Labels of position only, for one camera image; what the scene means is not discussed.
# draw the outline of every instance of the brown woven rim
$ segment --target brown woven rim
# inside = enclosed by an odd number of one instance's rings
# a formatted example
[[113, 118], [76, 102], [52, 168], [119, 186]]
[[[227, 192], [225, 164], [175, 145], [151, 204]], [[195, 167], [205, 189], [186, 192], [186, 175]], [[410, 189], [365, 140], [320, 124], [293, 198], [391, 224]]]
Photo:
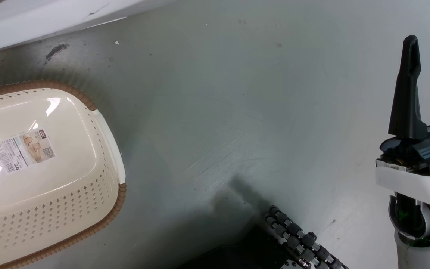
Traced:
[[[58, 90], [63, 90], [80, 99], [80, 101], [84, 103], [87, 106], [87, 108], [90, 109], [91, 111], [94, 111], [97, 109], [96, 105], [94, 105], [94, 102], [92, 102], [92, 100], [89, 99], [89, 97], [87, 97], [87, 95], [85, 95], [83, 92], [76, 89], [75, 87], [72, 87], [65, 83], [56, 82], [56, 81], [37, 80], [37, 81], [29, 81], [29, 82], [22, 82], [18, 84], [1, 86], [0, 95], [13, 93], [13, 92], [20, 92], [22, 90], [38, 89], [41, 87], [49, 87], [49, 88], [54, 88]], [[109, 214], [107, 214], [107, 216], [105, 216], [101, 221], [92, 225], [86, 230], [79, 232], [65, 240], [62, 240], [61, 242], [56, 243], [50, 247], [42, 249], [38, 252], [34, 252], [33, 254], [29, 254], [25, 257], [19, 258], [12, 262], [2, 264], [0, 265], [0, 269], [21, 268], [25, 265], [28, 265], [33, 262], [37, 262], [38, 260], [41, 260], [50, 255], [53, 255], [54, 253], [59, 252], [67, 247], [70, 247], [75, 243], [80, 242], [86, 239], [87, 237], [97, 233], [98, 231], [102, 230], [107, 225], [109, 225], [109, 223], [111, 223], [116, 218], [117, 214], [119, 214], [119, 212], [121, 211], [122, 205], [124, 204], [125, 195], [126, 195], [126, 184], [125, 183], [119, 184], [119, 191], [118, 191], [116, 203], [114, 204], [114, 207], [110, 210]]]

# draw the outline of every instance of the white object edge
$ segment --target white object edge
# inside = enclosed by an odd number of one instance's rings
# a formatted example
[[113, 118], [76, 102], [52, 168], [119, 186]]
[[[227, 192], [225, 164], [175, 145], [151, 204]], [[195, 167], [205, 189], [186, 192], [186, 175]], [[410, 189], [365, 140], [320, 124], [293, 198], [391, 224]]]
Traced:
[[126, 178], [124, 163], [122, 162], [121, 152], [119, 151], [114, 135], [110, 131], [110, 128], [107, 125], [106, 119], [104, 119], [104, 116], [102, 116], [102, 114], [99, 112], [98, 109], [92, 111], [92, 115], [94, 116], [94, 118], [96, 118], [97, 124], [102, 130], [102, 136], [109, 144], [109, 147], [110, 147], [109, 154], [111, 155], [112, 162], [114, 163], [114, 167], [117, 168], [117, 172], [119, 175], [119, 183], [124, 184], [125, 178]]
[[430, 204], [430, 176], [376, 167], [376, 184]]

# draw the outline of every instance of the gray floor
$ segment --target gray floor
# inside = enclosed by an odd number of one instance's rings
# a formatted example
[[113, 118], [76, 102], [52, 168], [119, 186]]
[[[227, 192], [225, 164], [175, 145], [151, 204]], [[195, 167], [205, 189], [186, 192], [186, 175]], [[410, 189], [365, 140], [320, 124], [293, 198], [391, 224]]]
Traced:
[[173, 268], [270, 204], [349, 267], [395, 268], [374, 160], [409, 34], [430, 123], [430, 1], [180, 0], [0, 51], [0, 85], [90, 95], [127, 170], [108, 228], [27, 268]]

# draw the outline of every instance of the product label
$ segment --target product label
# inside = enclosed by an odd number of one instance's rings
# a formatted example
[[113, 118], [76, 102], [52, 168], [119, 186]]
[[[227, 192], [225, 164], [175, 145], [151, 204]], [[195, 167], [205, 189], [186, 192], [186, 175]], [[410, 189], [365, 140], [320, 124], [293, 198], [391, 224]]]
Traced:
[[54, 157], [53, 146], [43, 128], [0, 141], [0, 164], [8, 174]]

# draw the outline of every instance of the beige plastic basket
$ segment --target beige plastic basket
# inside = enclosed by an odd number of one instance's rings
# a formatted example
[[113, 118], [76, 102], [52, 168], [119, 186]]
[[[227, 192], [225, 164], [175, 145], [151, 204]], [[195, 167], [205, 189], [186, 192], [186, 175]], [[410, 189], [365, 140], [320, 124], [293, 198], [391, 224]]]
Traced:
[[84, 93], [53, 81], [0, 87], [0, 268], [93, 235], [125, 190], [118, 147]]

